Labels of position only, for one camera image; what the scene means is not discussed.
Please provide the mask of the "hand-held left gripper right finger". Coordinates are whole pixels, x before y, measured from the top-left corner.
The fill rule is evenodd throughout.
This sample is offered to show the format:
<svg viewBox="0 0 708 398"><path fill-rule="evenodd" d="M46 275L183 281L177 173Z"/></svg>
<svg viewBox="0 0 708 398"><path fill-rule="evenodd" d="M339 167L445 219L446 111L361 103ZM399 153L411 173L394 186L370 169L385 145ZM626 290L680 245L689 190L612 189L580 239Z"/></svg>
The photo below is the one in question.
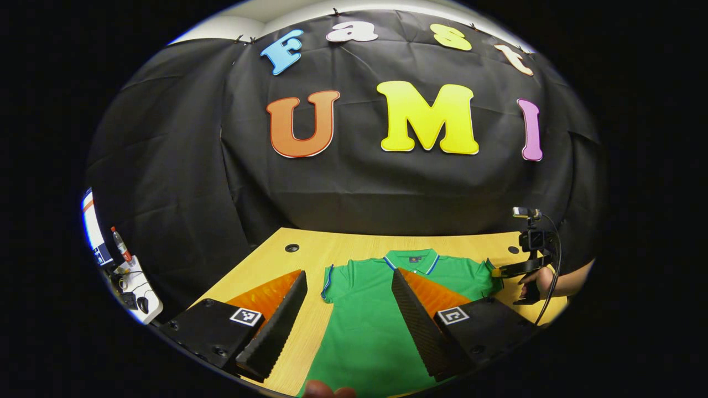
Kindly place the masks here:
<svg viewBox="0 0 708 398"><path fill-rule="evenodd" d="M479 370L540 331L493 296L471 301L409 270L393 272L391 289L428 375L438 382Z"/></svg>

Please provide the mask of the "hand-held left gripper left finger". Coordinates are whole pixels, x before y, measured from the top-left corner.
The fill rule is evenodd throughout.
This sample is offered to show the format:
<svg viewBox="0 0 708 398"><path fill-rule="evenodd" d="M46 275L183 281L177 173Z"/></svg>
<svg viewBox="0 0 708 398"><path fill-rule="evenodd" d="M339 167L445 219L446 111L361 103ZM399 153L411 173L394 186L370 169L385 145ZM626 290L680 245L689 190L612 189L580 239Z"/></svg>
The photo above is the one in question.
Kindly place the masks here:
<svg viewBox="0 0 708 398"><path fill-rule="evenodd" d="M263 382L290 337L308 293L298 269L222 302L205 298L159 332L203 362Z"/></svg>

